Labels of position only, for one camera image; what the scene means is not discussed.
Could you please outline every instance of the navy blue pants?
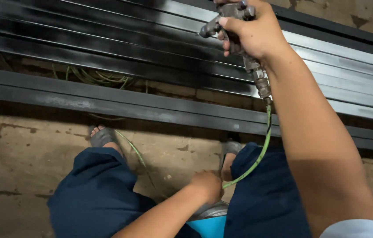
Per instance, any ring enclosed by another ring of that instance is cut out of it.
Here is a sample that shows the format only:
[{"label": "navy blue pants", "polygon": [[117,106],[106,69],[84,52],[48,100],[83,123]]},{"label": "navy blue pants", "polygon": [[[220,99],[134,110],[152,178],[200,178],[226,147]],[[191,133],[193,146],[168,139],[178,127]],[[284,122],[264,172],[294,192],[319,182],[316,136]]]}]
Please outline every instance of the navy blue pants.
[{"label": "navy blue pants", "polygon": [[[261,148],[248,143],[232,164],[242,175]],[[156,203],[133,192],[136,182],[124,158],[112,148],[88,148],[48,201],[57,238],[109,238]],[[177,238],[199,238],[188,225]],[[225,238],[311,237],[300,195],[282,149],[269,149],[261,163],[238,182],[229,204]]]}]

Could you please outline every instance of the sleeve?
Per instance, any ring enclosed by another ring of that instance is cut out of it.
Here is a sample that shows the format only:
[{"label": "sleeve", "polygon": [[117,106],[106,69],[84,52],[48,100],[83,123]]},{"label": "sleeve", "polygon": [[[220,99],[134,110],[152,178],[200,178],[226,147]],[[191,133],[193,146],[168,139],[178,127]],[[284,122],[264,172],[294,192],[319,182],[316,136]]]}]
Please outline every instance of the sleeve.
[{"label": "sleeve", "polygon": [[320,238],[373,238],[373,221],[352,219],[330,225]]}]

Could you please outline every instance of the spray gun air fitting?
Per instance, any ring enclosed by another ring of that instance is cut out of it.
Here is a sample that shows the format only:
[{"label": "spray gun air fitting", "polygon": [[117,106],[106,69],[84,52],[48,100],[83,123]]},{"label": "spray gun air fitting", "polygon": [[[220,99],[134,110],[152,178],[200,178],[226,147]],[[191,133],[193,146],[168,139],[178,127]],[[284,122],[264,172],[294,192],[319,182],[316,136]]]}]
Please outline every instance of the spray gun air fitting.
[{"label": "spray gun air fitting", "polygon": [[216,9],[219,15],[205,24],[197,35],[208,38],[221,32],[224,35],[225,40],[229,41],[229,53],[238,54],[243,57],[245,70],[247,73],[252,74],[254,84],[258,90],[258,95],[263,99],[265,105],[270,105],[272,103],[272,99],[270,98],[272,91],[270,90],[268,78],[266,77],[260,62],[249,56],[244,51],[241,42],[239,41],[239,37],[236,34],[224,30],[219,24],[220,17],[231,17],[243,21],[255,20],[255,7],[249,6],[247,1],[243,0],[238,3],[216,4]]}]

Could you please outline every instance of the right hand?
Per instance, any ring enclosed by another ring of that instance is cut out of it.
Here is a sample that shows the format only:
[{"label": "right hand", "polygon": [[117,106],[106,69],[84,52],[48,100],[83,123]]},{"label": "right hand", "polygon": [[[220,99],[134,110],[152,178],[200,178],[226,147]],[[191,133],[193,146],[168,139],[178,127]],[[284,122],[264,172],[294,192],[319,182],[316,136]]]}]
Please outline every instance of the right hand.
[{"label": "right hand", "polygon": [[197,193],[205,196],[207,204],[212,205],[221,200],[225,191],[221,187],[222,181],[215,171],[201,170],[195,172],[189,185],[197,189]]},{"label": "right hand", "polygon": [[[215,3],[232,3],[240,0],[214,0]],[[291,48],[283,36],[279,23],[273,12],[272,6],[261,0],[248,0],[249,5],[255,7],[256,20],[242,21],[231,17],[223,17],[219,24],[227,30],[239,36],[242,47],[251,55],[262,61],[262,63],[273,54],[281,53],[282,50]],[[225,56],[229,55],[229,42],[224,39],[223,34],[218,35],[219,40],[224,40],[223,48]]]}]

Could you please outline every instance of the concrete floor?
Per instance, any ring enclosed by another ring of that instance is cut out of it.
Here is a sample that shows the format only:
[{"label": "concrete floor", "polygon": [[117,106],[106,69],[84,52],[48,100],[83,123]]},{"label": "concrete floor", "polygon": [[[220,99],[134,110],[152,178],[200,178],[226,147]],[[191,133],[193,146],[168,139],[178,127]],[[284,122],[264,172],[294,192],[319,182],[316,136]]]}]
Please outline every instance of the concrete floor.
[{"label": "concrete floor", "polygon": [[[373,0],[271,0],[274,4],[373,32]],[[21,59],[18,72],[51,77],[43,62]],[[6,69],[0,61],[0,69]],[[261,111],[261,102],[235,95],[149,82],[153,94]],[[348,120],[361,125],[362,120]],[[0,237],[52,237],[46,201],[71,170],[73,158],[89,146],[83,113],[0,102]],[[364,125],[373,127],[373,122]],[[127,142],[122,148],[138,174],[135,190],[157,201],[183,187],[193,171],[216,169],[223,132],[126,119],[109,122],[139,149],[159,191]],[[242,135],[244,142],[261,141]],[[363,159],[373,190],[373,159]],[[234,188],[224,196],[229,201]]]}]

